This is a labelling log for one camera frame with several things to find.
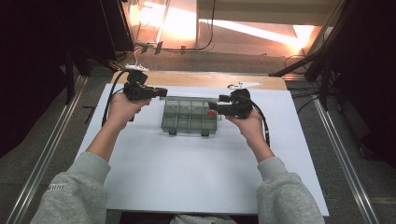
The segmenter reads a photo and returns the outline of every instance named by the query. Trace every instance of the white surface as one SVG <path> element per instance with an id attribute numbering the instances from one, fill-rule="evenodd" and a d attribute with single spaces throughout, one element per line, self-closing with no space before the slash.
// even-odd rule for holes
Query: white surface
<path id="1" fill-rule="evenodd" d="M 107 85 L 79 152 L 101 127 Z M 227 89 L 165 87 L 168 95 L 217 98 Z M 300 175 L 328 216 L 318 178 L 288 91 L 250 91 L 265 115 L 271 148 L 290 172 Z M 107 176 L 107 208 L 155 212 L 257 214 L 256 189 L 262 182 L 245 138 L 230 121 L 216 135 L 163 133 L 164 101 L 153 99 L 121 132 Z"/>

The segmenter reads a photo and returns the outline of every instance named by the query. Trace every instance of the gray sweatshirt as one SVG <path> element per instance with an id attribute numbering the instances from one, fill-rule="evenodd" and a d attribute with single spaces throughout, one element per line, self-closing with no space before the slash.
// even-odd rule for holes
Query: gray sweatshirt
<path id="1" fill-rule="evenodd" d="M 263 180 L 257 190 L 260 223 L 324 223 L 309 190 L 279 158 L 262 161 L 258 168 Z M 99 156 L 81 153 L 68 171 L 53 178 L 32 223 L 106 223 L 109 170 Z"/>

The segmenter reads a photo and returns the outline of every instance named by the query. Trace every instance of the person's right hand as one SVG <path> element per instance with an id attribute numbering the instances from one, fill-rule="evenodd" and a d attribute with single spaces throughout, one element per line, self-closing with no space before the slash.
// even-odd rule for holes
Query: person's right hand
<path id="1" fill-rule="evenodd" d="M 262 116 L 256 110 L 253 109 L 246 119 L 232 116 L 226 116 L 225 118 L 239 128 L 241 134 L 247 139 L 247 145 L 252 149 L 257 162 L 274 157 L 274 153 L 265 142 L 262 130 Z"/>

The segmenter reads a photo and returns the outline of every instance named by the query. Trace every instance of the hand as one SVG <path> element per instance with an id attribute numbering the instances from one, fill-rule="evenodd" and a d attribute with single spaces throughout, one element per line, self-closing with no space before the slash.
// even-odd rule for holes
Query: hand
<path id="1" fill-rule="evenodd" d="M 247 145 L 252 149 L 257 162 L 275 156 L 265 142 L 262 130 L 262 116 L 256 110 L 253 109 L 246 119 L 232 116 L 226 116 L 225 118 L 239 128 L 241 134 L 247 139 Z"/>
<path id="2" fill-rule="evenodd" d="M 124 93 L 116 93 L 111 98 L 110 108 L 108 112 L 107 121 L 105 124 L 109 123 L 115 125 L 120 130 L 125 128 L 126 123 L 138 114 L 141 108 L 145 105 L 149 105 L 149 100 L 139 100 L 130 101 L 125 96 Z"/>

